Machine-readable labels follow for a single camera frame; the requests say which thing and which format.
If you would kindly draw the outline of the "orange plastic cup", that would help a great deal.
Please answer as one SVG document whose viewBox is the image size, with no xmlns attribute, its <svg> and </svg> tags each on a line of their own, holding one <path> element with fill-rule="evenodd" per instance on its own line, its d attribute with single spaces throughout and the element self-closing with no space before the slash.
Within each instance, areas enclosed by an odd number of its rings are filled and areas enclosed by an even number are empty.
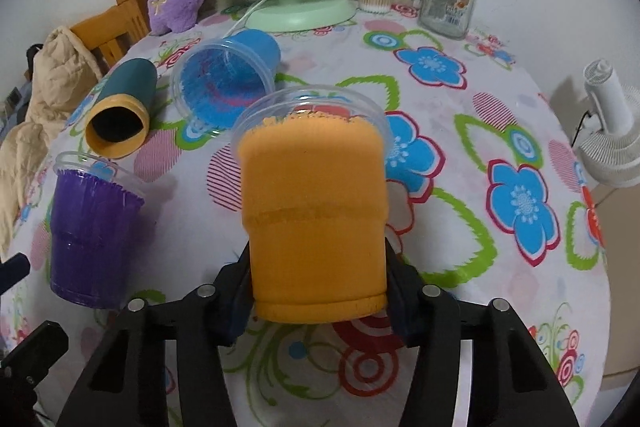
<svg viewBox="0 0 640 427">
<path fill-rule="evenodd" d="M 386 306 L 383 109 L 346 88 L 270 93 L 232 129 L 255 312 L 284 324 L 350 321 Z"/>
</svg>

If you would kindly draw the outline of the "purple plastic cup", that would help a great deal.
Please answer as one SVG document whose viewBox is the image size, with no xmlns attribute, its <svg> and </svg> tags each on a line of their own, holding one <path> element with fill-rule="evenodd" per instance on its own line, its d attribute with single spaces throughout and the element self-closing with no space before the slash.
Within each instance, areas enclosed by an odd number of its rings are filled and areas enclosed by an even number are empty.
<svg viewBox="0 0 640 427">
<path fill-rule="evenodd" d="M 125 294 L 145 183 L 116 162 L 87 153 L 59 153 L 53 169 L 50 287 L 70 303 L 116 309 Z"/>
</svg>

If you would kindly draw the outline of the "blue plastic cup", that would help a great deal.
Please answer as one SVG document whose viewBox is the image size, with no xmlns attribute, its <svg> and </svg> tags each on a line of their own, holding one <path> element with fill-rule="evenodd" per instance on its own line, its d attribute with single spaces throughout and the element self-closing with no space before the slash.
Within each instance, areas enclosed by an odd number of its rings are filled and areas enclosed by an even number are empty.
<svg viewBox="0 0 640 427">
<path fill-rule="evenodd" d="M 171 96 L 195 131 L 226 131 L 244 109 L 276 90 L 280 62 L 276 39 L 257 29 L 208 39 L 179 58 L 171 71 Z"/>
</svg>

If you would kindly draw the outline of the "teal and yellow tumbler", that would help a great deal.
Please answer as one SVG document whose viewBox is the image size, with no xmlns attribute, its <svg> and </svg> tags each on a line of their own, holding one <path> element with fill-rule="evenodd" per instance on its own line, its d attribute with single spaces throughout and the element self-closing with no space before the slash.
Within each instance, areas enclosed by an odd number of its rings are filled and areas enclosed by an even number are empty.
<svg viewBox="0 0 640 427">
<path fill-rule="evenodd" d="M 157 70 L 146 58 L 115 67 L 89 110 L 85 139 L 96 155 L 110 159 L 139 150 L 150 132 Z"/>
</svg>

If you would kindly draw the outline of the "beige quilted jacket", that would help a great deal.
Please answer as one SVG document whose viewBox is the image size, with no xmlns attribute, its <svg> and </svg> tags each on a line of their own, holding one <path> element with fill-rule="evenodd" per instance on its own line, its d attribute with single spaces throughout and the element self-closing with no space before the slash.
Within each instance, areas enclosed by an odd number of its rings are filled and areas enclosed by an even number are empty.
<svg viewBox="0 0 640 427">
<path fill-rule="evenodd" d="M 54 139 L 103 78 L 94 55 L 65 26 L 52 31 L 34 58 L 25 120 L 1 143 L 1 258 L 9 258 L 14 223 Z"/>
</svg>

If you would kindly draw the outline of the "white standing fan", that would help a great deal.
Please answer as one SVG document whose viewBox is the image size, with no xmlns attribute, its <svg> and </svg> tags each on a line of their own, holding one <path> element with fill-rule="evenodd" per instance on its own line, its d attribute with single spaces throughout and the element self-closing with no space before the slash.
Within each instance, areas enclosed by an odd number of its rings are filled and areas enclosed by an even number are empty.
<svg viewBox="0 0 640 427">
<path fill-rule="evenodd" d="M 592 179 L 614 188 L 639 184 L 639 88 L 623 83 L 604 58 L 585 67 L 591 115 L 577 152 Z"/>
</svg>

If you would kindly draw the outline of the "wooden chair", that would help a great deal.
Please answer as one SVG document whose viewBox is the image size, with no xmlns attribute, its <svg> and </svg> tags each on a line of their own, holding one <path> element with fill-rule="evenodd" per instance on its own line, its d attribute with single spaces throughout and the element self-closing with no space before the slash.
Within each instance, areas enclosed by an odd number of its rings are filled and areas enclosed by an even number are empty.
<svg viewBox="0 0 640 427">
<path fill-rule="evenodd" d="M 106 74 L 134 44 L 149 35 L 148 0 L 115 0 L 111 8 L 83 20 L 70 30 L 94 55 Z"/>
</svg>

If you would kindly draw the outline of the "floral tablecloth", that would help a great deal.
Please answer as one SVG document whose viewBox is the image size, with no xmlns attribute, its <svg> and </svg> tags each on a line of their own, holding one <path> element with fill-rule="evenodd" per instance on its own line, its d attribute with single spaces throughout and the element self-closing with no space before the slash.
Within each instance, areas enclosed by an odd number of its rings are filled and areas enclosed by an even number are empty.
<svg viewBox="0 0 640 427">
<path fill-rule="evenodd" d="M 131 298 L 179 299 L 245 245 L 230 136 L 198 132 L 171 92 L 179 58 L 239 16 L 228 9 L 129 52 L 158 72 L 149 139 L 122 160 L 149 189 Z M 586 177 L 535 81 L 497 38 L 436 37 L 406 6 L 277 40 L 280 87 L 327 84 L 385 110 L 396 251 L 462 300 L 509 301 L 588 421 L 608 351 L 606 261 Z M 242 426 L 393 426 L 416 355 L 384 315 L 322 326 L 255 319 L 221 362 Z"/>
</svg>

